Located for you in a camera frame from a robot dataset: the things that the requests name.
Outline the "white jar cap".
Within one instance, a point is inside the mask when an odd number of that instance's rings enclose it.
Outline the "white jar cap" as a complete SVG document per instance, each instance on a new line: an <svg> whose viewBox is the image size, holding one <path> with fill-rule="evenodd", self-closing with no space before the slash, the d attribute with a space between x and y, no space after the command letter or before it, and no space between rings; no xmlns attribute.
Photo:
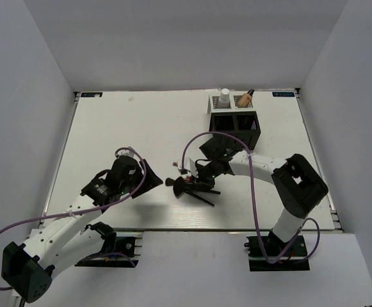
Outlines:
<svg viewBox="0 0 372 307"><path fill-rule="evenodd" d="M220 99L223 101L229 101L230 90L228 88L222 88L220 92Z"/></svg>

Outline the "foundation bottle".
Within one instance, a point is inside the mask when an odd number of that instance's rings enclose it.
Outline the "foundation bottle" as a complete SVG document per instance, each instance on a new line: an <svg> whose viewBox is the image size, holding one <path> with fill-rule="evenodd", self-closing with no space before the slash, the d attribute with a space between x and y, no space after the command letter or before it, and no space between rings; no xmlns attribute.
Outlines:
<svg viewBox="0 0 372 307"><path fill-rule="evenodd" d="M236 106L238 108L247 108L252 102L252 96L254 94L254 91L255 91L254 89L251 89L247 91L245 94L243 94L241 98L238 100L238 102L236 103Z"/></svg>

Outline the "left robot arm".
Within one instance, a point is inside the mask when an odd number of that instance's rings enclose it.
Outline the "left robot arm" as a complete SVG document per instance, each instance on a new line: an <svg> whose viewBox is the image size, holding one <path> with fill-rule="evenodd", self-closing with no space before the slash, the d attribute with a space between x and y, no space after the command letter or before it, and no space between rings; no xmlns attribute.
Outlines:
<svg viewBox="0 0 372 307"><path fill-rule="evenodd" d="M49 289L53 279L86 257L123 258L113 228L97 218L105 205L129 195L136 198L163 181L146 160L119 155L85 185L66 217L49 223L21 244L9 243L3 251L1 275L26 303L33 303Z"/></svg>

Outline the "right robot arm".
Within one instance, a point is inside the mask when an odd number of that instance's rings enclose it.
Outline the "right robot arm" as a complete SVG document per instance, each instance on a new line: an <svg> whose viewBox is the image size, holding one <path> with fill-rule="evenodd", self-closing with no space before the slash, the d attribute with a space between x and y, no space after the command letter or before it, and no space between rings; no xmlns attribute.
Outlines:
<svg viewBox="0 0 372 307"><path fill-rule="evenodd" d="M292 238L328 193L326 183L299 153L286 159L266 157L248 152L236 143L230 145L223 136L212 137L200 151L207 163L188 163L188 170L198 183L213 187L214 179L220 175L253 175L274 185L284 210L264 246L278 255L285 255L292 249Z"/></svg>

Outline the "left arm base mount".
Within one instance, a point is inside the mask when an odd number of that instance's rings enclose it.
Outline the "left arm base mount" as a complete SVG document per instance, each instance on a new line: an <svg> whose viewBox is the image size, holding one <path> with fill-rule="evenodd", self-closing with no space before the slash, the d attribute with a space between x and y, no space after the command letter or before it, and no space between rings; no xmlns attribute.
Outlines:
<svg viewBox="0 0 372 307"><path fill-rule="evenodd" d="M76 267L135 268L143 246L142 232L118 232L114 245L107 251L87 256Z"/></svg>

